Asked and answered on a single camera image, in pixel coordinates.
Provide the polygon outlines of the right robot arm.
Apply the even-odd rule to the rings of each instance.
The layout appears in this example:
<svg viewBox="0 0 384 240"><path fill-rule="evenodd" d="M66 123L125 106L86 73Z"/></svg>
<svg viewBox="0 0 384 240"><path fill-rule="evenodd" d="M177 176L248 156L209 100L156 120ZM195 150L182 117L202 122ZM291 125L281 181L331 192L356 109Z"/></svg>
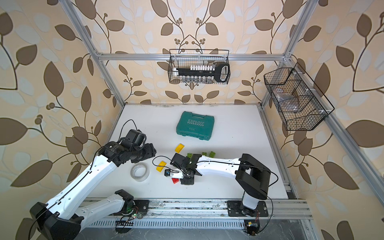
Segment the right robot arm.
<svg viewBox="0 0 384 240"><path fill-rule="evenodd" d="M242 205L255 210L268 198L272 171L249 154L235 159L217 159L201 154L190 158L176 153L171 159L175 170L165 170L165 177L179 179L182 185L193 185L195 176L215 175L234 179L245 191Z"/></svg>

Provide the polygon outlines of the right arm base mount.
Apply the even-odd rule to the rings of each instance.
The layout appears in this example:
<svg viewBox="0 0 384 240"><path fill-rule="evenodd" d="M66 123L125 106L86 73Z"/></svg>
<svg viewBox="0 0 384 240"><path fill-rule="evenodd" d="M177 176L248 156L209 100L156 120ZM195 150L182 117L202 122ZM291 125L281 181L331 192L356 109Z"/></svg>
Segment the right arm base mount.
<svg viewBox="0 0 384 240"><path fill-rule="evenodd" d="M229 217L268 217L268 209L265 201L259 201L254 210L243 205L242 201L227 201Z"/></svg>

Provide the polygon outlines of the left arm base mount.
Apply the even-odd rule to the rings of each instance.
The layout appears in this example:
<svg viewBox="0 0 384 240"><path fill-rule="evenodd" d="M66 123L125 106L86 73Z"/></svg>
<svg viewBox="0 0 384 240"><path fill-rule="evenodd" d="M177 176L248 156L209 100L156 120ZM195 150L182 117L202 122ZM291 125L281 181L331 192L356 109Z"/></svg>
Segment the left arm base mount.
<svg viewBox="0 0 384 240"><path fill-rule="evenodd" d="M128 216L141 219L149 210L149 200L130 200L125 202L123 208L112 216Z"/></svg>

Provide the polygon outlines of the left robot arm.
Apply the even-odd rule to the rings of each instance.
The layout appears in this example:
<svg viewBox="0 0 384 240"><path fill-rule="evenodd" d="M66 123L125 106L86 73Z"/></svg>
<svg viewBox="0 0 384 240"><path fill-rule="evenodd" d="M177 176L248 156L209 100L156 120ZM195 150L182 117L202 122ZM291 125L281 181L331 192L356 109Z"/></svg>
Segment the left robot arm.
<svg viewBox="0 0 384 240"><path fill-rule="evenodd" d="M108 215L137 213L134 197L124 190L97 203L80 205L120 165L155 157L155 147L146 140L141 131L130 130L118 142L109 142L97 150L92 163L72 183L47 203L38 202L31 208L33 223L27 239L38 230L48 240L73 240L83 229Z"/></svg>

